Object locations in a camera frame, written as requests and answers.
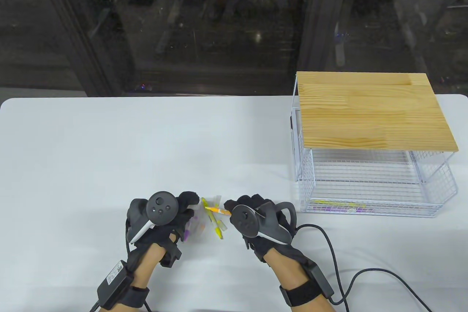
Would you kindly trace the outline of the person's right hand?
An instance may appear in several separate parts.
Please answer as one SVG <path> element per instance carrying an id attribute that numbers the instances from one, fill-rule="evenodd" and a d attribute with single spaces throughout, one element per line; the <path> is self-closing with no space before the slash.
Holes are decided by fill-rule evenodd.
<path id="1" fill-rule="evenodd" d="M 247 248 L 262 262 L 271 249 L 291 258 L 307 269 L 316 263 L 292 247 L 297 230 L 297 214 L 291 202 L 274 203 L 259 194 L 227 200 L 224 208 L 231 213 L 230 222 L 239 231 Z"/>

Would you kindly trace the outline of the person's left hand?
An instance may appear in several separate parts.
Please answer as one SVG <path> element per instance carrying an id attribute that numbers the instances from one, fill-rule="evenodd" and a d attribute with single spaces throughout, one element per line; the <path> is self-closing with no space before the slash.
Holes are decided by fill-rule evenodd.
<path id="1" fill-rule="evenodd" d="M 184 241 L 185 227 L 194 216 L 191 206 L 199 201 L 199 196 L 192 191 L 184 191 L 177 197 L 159 191 L 148 200 L 132 200 L 127 210 L 126 240 L 127 245 L 132 244 L 135 249 L 128 251 L 128 271 L 136 271 L 152 244 L 166 251 L 162 267 L 172 267 L 182 255 L 177 242 Z"/>

